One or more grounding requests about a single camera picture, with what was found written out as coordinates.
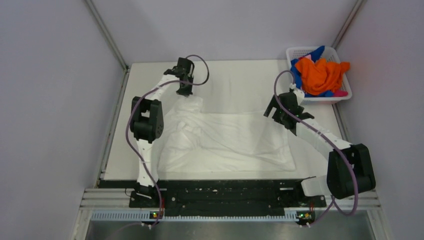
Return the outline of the white t shirt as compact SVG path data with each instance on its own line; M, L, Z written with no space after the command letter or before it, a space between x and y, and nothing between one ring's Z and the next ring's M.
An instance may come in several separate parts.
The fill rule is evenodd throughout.
M295 170L287 130L260 112L206 113L203 99L179 99L164 117L162 173Z

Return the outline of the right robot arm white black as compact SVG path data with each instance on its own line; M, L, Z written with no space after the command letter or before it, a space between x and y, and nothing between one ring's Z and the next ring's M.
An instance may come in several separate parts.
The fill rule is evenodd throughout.
M300 188L293 192L294 202L307 206L314 196L332 195L344 199L373 190L376 179L369 149L362 143L343 140L322 127L300 106L300 99L299 90L274 94L264 112L265 117L271 116L326 160L326 173L302 180Z

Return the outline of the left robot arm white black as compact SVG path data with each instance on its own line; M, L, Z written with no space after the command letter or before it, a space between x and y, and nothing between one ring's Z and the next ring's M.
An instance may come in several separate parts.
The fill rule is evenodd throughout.
M140 159L135 191L149 207L160 202L157 186L159 144L164 129L164 116L172 109L179 97L189 97L193 93L194 63L180 57L176 66L167 69L160 81L142 97L135 96L131 102L130 118L126 132L131 132L136 140L135 151Z

